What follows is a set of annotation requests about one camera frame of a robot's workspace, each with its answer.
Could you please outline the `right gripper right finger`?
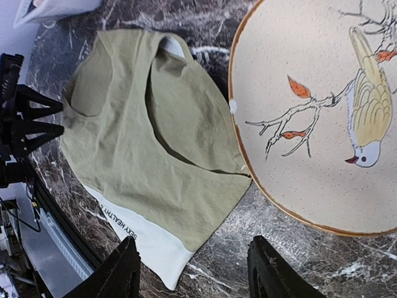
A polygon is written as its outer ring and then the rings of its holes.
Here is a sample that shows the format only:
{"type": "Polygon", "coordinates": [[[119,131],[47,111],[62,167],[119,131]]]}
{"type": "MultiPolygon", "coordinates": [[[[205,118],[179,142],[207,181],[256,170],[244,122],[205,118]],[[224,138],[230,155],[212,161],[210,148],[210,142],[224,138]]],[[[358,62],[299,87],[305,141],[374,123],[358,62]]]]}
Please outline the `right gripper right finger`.
{"type": "Polygon", "coordinates": [[[306,282],[261,235],[248,249],[248,283],[252,298],[325,298],[306,282]]]}

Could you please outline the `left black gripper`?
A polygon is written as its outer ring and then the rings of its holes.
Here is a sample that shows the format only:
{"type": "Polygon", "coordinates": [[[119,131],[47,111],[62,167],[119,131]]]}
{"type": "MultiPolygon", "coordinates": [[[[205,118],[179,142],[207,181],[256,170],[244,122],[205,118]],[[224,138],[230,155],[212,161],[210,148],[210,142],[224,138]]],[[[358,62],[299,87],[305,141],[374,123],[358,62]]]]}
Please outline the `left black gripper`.
{"type": "Polygon", "coordinates": [[[63,110],[63,104],[19,83],[20,54],[1,54],[1,187],[24,180],[23,160],[64,133],[62,125],[32,121],[63,110]]]}

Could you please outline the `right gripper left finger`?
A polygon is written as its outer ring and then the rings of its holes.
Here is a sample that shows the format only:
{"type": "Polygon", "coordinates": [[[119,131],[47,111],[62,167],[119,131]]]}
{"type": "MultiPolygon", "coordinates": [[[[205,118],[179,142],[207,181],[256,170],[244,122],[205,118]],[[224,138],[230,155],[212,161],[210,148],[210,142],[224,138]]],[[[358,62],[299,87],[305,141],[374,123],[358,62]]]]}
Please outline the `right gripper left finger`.
{"type": "Polygon", "coordinates": [[[73,297],[138,297],[140,255],[135,240],[126,237],[104,263],[73,289],[73,297]]]}

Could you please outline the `olive green underwear white waistband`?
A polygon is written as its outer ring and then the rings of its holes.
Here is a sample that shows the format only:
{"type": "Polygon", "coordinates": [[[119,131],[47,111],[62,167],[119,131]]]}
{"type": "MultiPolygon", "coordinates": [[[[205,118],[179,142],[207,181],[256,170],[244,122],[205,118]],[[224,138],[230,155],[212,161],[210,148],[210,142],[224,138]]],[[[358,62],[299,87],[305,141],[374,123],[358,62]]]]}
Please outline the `olive green underwear white waistband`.
{"type": "Polygon", "coordinates": [[[169,289],[251,184],[230,108],[178,35],[97,33],[64,93],[60,148],[169,289]]]}

